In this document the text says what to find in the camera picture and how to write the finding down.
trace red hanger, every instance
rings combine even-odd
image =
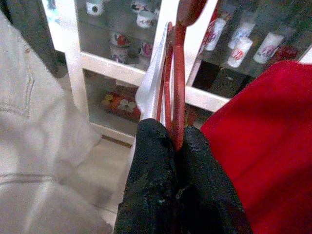
[[[176,150],[182,147],[185,115],[185,67],[184,67],[184,40],[186,28],[198,19],[206,0],[180,0],[176,25],[168,25],[166,41],[166,57],[160,83],[156,119],[160,121],[162,95],[165,97],[166,128],[173,139]],[[172,56],[174,56],[174,113],[171,121],[170,102],[170,70]]]

